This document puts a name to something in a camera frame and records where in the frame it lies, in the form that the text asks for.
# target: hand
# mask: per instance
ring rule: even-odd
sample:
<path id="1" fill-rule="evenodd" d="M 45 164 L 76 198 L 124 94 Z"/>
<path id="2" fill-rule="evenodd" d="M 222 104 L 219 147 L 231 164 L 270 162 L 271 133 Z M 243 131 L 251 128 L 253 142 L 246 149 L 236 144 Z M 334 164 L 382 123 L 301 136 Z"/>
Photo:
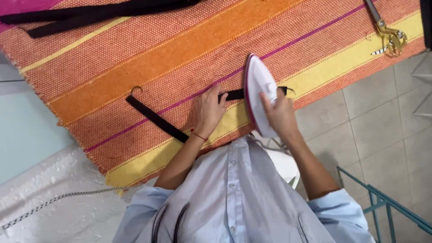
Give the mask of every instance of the hand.
<path id="1" fill-rule="evenodd" d="M 287 137 L 294 133 L 299 133 L 297 121 L 295 120 L 293 100 L 285 98 L 283 91 L 277 89 L 277 99 L 273 106 L 265 93 L 260 93 L 261 102 L 267 115 L 270 126 L 275 130 L 279 137 Z"/>
<path id="2" fill-rule="evenodd" d="M 197 100 L 197 125 L 194 132 L 203 138 L 208 138 L 216 126 L 222 119 L 226 111 L 226 97 L 228 93 L 222 95 L 220 103 L 218 103 L 218 95 L 225 93 L 222 87 L 217 84 L 206 92 Z"/>

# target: person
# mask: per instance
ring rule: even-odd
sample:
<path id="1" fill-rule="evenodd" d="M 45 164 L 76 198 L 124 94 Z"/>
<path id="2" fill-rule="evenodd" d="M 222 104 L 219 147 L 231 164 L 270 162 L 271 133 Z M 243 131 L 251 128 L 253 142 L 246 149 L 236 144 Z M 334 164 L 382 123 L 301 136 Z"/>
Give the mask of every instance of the person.
<path id="1" fill-rule="evenodd" d="M 197 123 L 183 147 L 127 207 L 113 242 L 375 242 L 361 207 L 317 160 L 278 89 L 260 93 L 267 119 L 297 163 L 306 202 L 248 135 L 196 159 L 226 111 L 213 86 L 199 97 Z"/>

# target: gray tile floor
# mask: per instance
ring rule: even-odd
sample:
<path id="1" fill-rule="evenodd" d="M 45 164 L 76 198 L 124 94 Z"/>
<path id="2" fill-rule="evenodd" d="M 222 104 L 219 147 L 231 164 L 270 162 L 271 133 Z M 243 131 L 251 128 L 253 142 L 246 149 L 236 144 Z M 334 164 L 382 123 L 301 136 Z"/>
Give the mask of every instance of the gray tile floor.
<path id="1" fill-rule="evenodd" d="M 338 178 L 336 165 L 432 221 L 432 120 L 412 112 L 432 85 L 410 76 L 422 55 L 406 59 L 298 111 L 312 152 Z M 366 208 L 365 188 L 345 175 L 343 187 Z M 302 183 L 296 189 L 305 196 Z M 398 242 L 432 242 L 432 237 L 398 212 Z M 387 215 L 379 210 L 381 234 L 390 242 Z M 375 233 L 372 214 L 366 215 Z"/>

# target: pink stripe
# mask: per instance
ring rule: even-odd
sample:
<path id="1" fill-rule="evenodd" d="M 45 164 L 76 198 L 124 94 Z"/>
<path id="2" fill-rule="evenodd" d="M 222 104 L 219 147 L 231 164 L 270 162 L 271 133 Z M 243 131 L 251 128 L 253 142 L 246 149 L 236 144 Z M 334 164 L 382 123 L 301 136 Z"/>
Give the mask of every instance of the pink stripe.
<path id="1" fill-rule="evenodd" d="M 310 37 L 311 35 L 313 35 L 313 34 L 319 32 L 319 31 L 321 31 L 321 30 L 323 30 L 323 29 L 325 29 L 325 28 L 327 28 L 327 27 L 329 27 L 329 26 L 332 25 L 332 24 L 335 24 L 335 23 L 337 23 L 337 22 L 343 20 L 344 18 L 346 18 L 346 17 L 348 17 L 348 16 L 354 14 L 355 12 L 357 12 L 357 11 L 359 11 L 359 10 L 365 8 L 365 7 L 366 7 L 365 4 L 356 7 L 355 9 L 353 9 L 353 10 L 351 10 L 351 11 L 345 13 L 344 15 L 335 18 L 334 20 L 330 21 L 329 23 L 327 23 L 327 24 L 325 24 L 325 25 L 323 25 L 323 26 L 320 26 L 320 27 L 318 27 L 318 28 L 316 28 L 316 29 L 310 31 L 309 33 L 306 33 L 306 34 L 304 34 L 304 35 L 298 37 L 297 39 L 295 39 L 295 40 L 293 40 L 293 41 L 291 41 L 291 42 L 288 42 L 287 44 L 285 44 L 285 45 L 283 45 L 283 46 L 281 46 L 281 47 L 279 47 L 279 48 L 277 48 L 277 49 L 275 49 L 275 50 L 273 50 L 273 51 L 271 51 L 271 52 L 265 54 L 264 56 L 261 57 L 261 60 L 264 60 L 264 59 L 266 59 L 266 58 L 268 58 L 268 57 L 273 56 L 274 54 L 276 54 L 276 53 L 278 53 L 278 52 L 280 52 L 280 51 L 283 51 L 283 50 L 287 49 L 288 47 L 294 45 L 295 43 L 297 43 L 297 42 L 299 42 L 299 41 L 301 41 L 301 40 L 303 40 L 303 39 L 306 39 L 307 37 Z M 161 115 L 161 114 L 163 114 L 163 113 L 165 113 L 165 112 L 167 112 L 167 111 L 169 111 L 169 110 L 171 110 L 171 109 L 173 109 L 173 108 L 175 108 L 175 107 L 177 107 L 177 106 L 179 106 L 179 105 L 181 105 L 181 104 L 183 104 L 183 103 L 185 103 L 185 102 L 187 102 L 187 101 L 189 101 L 189 100 L 191 100 L 191 99 L 193 99 L 193 98 L 195 98 L 195 97 L 197 97 L 198 95 L 204 93 L 207 89 L 209 89 L 209 88 L 212 87 L 213 85 L 218 84 L 218 83 L 220 83 L 220 82 L 222 82 L 222 81 L 225 81 L 225 80 L 231 78 L 232 76 L 234 76 L 234 75 L 236 75 L 236 74 L 242 72 L 244 69 L 245 69 L 245 67 L 240 67 L 240 68 L 234 70 L 233 72 L 231 72 L 230 74 L 228 74 L 228 75 L 226 75 L 226 76 L 224 76 L 224 77 L 222 77 L 222 78 L 216 80 L 215 82 L 211 83 L 211 84 L 210 84 L 208 87 L 206 87 L 205 89 L 203 89 L 203 90 L 201 90 L 201 91 L 198 91 L 198 92 L 196 92 L 195 94 L 193 94 L 193 95 L 191 95 L 191 96 L 189 96 L 189 97 L 187 97 L 187 98 L 185 98 L 185 99 L 182 99 L 182 100 L 180 100 L 179 102 L 174 103 L 174 104 L 172 104 L 171 106 L 168 106 L 167 108 L 162 109 L 162 110 L 160 110 L 160 111 L 158 111 L 158 112 L 156 112 L 156 113 L 157 113 L 158 115 Z M 145 123 L 145 122 L 147 122 L 147 121 L 148 121 L 148 119 L 145 118 L 145 119 L 143 119 L 143 120 L 141 120 L 141 121 L 135 123 L 134 125 L 132 125 L 132 126 L 126 128 L 126 129 L 122 130 L 121 132 L 118 132 L 118 133 L 112 135 L 111 137 L 108 137 L 107 139 L 105 139 L 105 140 L 103 140 L 103 141 L 101 141 L 101 142 L 99 142 L 99 143 L 97 143 L 97 144 L 95 144 L 95 145 L 93 145 L 93 146 L 91 146 L 91 147 L 89 147 L 89 148 L 87 148 L 87 149 L 84 149 L 84 152 L 90 152 L 90 151 L 92 151 L 93 149 L 96 149 L 97 147 L 99 147 L 99 146 L 101 146 L 101 145 L 103 145 L 103 144 L 105 144 L 105 143 L 108 143 L 109 141 L 115 139 L 116 137 L 121 136 L 122 134 L 125 134 L 126 132 L 128 132 L 128 131 L 134 129 L 135 127 L 137 127 L 137 126 L 139 126 L 139 125 L 141 125 L 141 124 L 143 124 L 143 123 Z"/>
<path id="2" fill-rule="evenodd" d="M 47 10 L 62 0 L 1 0 L 0 16 L 12 13 L 26 13 L 31 11 Z M 0 23 L 0 33 L 15 27 Z"/>

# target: red string bracelet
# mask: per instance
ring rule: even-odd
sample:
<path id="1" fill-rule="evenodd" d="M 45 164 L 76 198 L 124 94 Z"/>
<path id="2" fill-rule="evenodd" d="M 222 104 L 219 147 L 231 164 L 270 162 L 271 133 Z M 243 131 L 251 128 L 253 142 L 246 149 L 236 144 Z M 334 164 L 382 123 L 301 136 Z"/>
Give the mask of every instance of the red string bracelet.
<path id="1" fill-rule="evenodd" d="M 202 136 L 194 133 L 194 129 L 191 129 L 191 133 L 193 133 L 193 134 L 197 135 L 198 137 L 202 138 L 204 140 L 204 143 L 207 142 L 207 140 L 209 140 L 209 138 L 203 138 Z"/>

